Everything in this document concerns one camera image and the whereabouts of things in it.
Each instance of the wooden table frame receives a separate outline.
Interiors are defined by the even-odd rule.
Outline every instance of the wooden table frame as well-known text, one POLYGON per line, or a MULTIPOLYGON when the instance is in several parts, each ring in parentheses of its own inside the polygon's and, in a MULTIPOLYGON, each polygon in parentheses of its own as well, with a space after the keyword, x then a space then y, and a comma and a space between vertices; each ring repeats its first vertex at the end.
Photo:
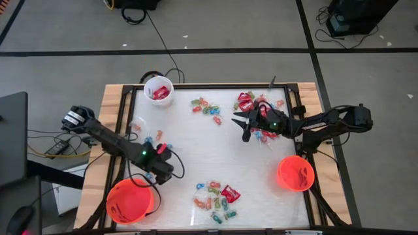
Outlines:
MULTIPOLYGON (((209 84, 176 84, 183 89, 185 87, 192 88, 193 86, 208 86, 209 84)), ((251 86, 252 88, 267 88, 268 84, 265 83, 252 83, 252 84, 210 84, 211 86, 228 87, 228 86, 251 86)), ((321 103, 315 83, 293 83, 293 84, 275 84, 275 85, 289 85, 297 93, 292 93, 289 97, 289 101, 293 107, 296 105, 304 105, 306 107, 305 117, 316 115, 322 112, 321 103)), ((133 101, 135 96, 132 94, 134 86, 141 87, 142 85, 107 85, 103 95, 103 101, 101 105, 101 111, 99 115, 99 121, 109 129, 125 134, 128 130, 128 119, 132 117, 133 101)), ((331 145, 321 144, 319 150, 334 156, 331 145)), ((91 150, 89 162, 96 159, 101 153, 100 146, 95 146, 91 150)), ((314 156, 313 165, 316 167, 317 181, 323 197, 330 204, 331 208, 338 214, 338 216, 346 223, 360 225, 359 215, 356 207, 350 207, 348 210, 346 196, 343 190, 343 184, 340 180, 340 173, 336 167, 335 162, 332 159, 316 153, 314 156)), ((95 211, 100 201, 105 195, 105 190, 110 189, 111 182, 116 178, 117 169, 124 167, 124 164, 120 164, 120 157, 111 157, 109 154, 104 154, 100 159, 93 163, 86 172, 86 178, 84 180, 84 187, 82 191, 82 198, 78 207, 75 228, 81 227, 89 218, 89 216, 95 211)), ((343 179, 343 183, 346 193, 352 197, 351 184, 349 179, 343 179)), ((312 209, 312 218, 308 216, 311 225, 332 225, 329 218, 325 216, 323 211, 319 210, 315 198, 311 193, 305 193, 305 202, 310 204, 312 209)), ((349 202, 350 205, 355 206, 355 202, 349 202)), ((96 227, 111 227, 113 224, 111 219, 107 215, 103 215, 96 227)))

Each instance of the gray floor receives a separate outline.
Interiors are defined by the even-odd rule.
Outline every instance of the gray floor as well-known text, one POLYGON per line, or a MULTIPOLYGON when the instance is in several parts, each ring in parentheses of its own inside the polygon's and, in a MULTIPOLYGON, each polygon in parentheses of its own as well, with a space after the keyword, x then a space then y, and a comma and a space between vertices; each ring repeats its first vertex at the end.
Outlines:
MULTIPOLYGON (((17 0, 0 16, 3 29, 17 0)), ((329 0, 302 0, 312 36, 319 28, 315 15, 329 0)), ((297 5, 292 0, 162 1, 150 13, 169 48, 307 48, 297 5)), ((379 24, 380 31, 361 48, 418 47, 418 4, 400 0, 379 24)), ((360 36, 348 37, 348 46, 360 36)), ((316 48, 337 48, 317 42, 316 48)), ((101 0, 26 0, 0 52, 163 49, 146 20, 126 24, 118 10, 101 0)), ((185 54, 174 55, 187 82, 315 82, 309 54, 185 54)), ((362 225, 418 230, 414 145, 418 126, 418 54, 319 54, 331 105, 363 102, 372 110, 374 128, 353 134, 344 146, 362 225)), ((166 71, 167 55, 104 55, 74 57, 0 57, 0 96, 29 93, 29 127, 57 131, 73 104, 98 114, 106 84, 138 82, 149 70, 166 71)), ((176 81, 176 74, 170 77, 176 81)), ((52 140, 29 141, 46 150, 52 140)), ((81 159, 30 159, 64 169, 81 159)), ((56 217, 54 199, 46 195, 47 232, 67 230, 70 222, 56 217)))

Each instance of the black metal frame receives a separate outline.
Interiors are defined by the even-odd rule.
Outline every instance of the black metal frame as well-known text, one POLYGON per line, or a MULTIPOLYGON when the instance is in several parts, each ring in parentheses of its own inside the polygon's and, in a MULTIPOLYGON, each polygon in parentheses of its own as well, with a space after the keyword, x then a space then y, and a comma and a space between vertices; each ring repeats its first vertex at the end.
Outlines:
MULTIPOLYGON (((127 99, 127 95, 128 93, 131 94, 131 102, 129 104, 129 113, 128 113, 128 120, 127 123, 132 121, 133 118, 133 110, 135 107, 135 100, 137 97, 137 91, 138 90, 142 90, 144 87, 144 85, 139 84, 139 85, 126 85, 123 87, 122 89, 122 96, 121 96, 121 101, 120 101, 120 107, 119 107, 119 111, 118 111, 118 119, 116 122, 116 133, 120 133, 121 131, 121 125, 122 125, 122 119, 123 117, 123 113, 125 112, 125 102, 127 99)), ((268 84, 174 84, 174 88, 175 89, 263 89, 263 88, 268 88, 268 84)), ((272 89, 283 89, 285 91, 285 99, 286 99, 286 103, 287 103, 287 110, 289 112, 290 115, 295 116, 296 114, 294 114, 292 108, 293 108, 293 104, 292 104, 292 100, 290 98, 290 94, 291 92, 294 94, 295 96, 295 100, 296 100, 296 107, 301 106, 302 105, 302 101, 300 99, 300 95, 299 95, 299 89, 298 89, 298 85, 297 84, 274 84, 272 89)), ((303 114, 298 115, 299 118, 304 118, 303 114)), ((130 133, 131 128, 130 126, 126 126, 126 130, 125 133, 130 133)), ((294 142, 295 145, 295 151, 297 151, 297 145, 296 142, 294 142)), ((309 159, 309 161, 311 162, 311 164, 314 165, 314 159, 311 158, 309 159)), ((109 163, 109 169, 108 169, 108 174, 107 174, 107 178, 106 178, 106 185, 104 188, 104 195, 103 197, 105 198, 108 194, 108 192, 110 191, 111 185, 113 183, 113 179, 112 176, 114 174, 114 165, 116 163, 116 157, 111 157, 110 163, 109 163)), ((120 166, 119 171, 124 172, 125 170, 125 164, 122 164, 120 166)), ((316 187, 319 192, 320 192, 320 187, 319 184, 317 183, 317 178, 315 179, 315 183, 313 185, 314 187, 316 187)), ((304 193, 304 200, 305 200, 305 205, 306 205, 306 211, 308 214, 308 221, 310 226, 315 226, 315 218, 314 218, 314 213, 313 213, 313 208, 312 208, 312 202, 311 202, 311 198, 310 198, 310 194, 309 191, 305 191, 304 193)), ((325 212, 319 207, 319 216, 321 219, 321 224, 327 226, 327 217, 325 215, 325 212)), ((104 228, 105 225, 105 219, 106 219, 106 212, 104 212, 101 216, 101 218, 99 219, 99 228, 104 228)), ((112 221, 112 225, 111 228, 115 229, 116 228, 116 224, 115 222, 112 221)), ((229 232, 232 232, 231 234, 234 234, 235 232, 237 234, 239 233, 243 233, 243 231, 245 230, 231 230, 229 232)), ((271 228, 266 228, 264 230, 251 230, 252 234, 270 234, 269 231, 271 231, 271 228)), ((170 233, 172 234, 178 234, 178 231, 170 231, 170 233)), ((195 232, 192 231, 188 231, 188 234, 194 234, 195 232)))

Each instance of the orange plastic bin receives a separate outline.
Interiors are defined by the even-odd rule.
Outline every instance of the orange plastic bin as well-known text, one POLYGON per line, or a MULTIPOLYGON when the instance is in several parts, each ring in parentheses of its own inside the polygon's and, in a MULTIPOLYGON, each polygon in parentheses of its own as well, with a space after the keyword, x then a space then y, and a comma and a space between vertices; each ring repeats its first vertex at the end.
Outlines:
POLYGON ((302 192, 308 190, 314 180, 314 169, 307 160, 296 155, 281 160, 277 171, 277 182, 280 187, 302 192))
MULTIPOLYGON (((147 185, 141 179, 134 178, 135 183, 147 185)), ((154 205, 151 187, 137 187, 131 179, 122 180, 113 187, 106 200, 106 211, 113 221, 129 225, 143 219, 152 211, 154 205)))

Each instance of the black device box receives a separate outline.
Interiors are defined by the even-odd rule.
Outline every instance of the black device box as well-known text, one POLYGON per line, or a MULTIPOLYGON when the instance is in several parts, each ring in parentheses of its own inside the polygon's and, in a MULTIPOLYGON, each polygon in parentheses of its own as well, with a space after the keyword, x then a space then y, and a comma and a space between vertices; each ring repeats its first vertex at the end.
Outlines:
POLYGON ((398 0, 333 0, 327 28, 332 37, 367 35, 398 0))
MULTIPOLYGON (((128 8, 155 10, 160 0, 113 0, 114 8, 122 8, 129 5, 128 8)), ((107 0, 109 6, 112 6, 112 0, 107 0)))

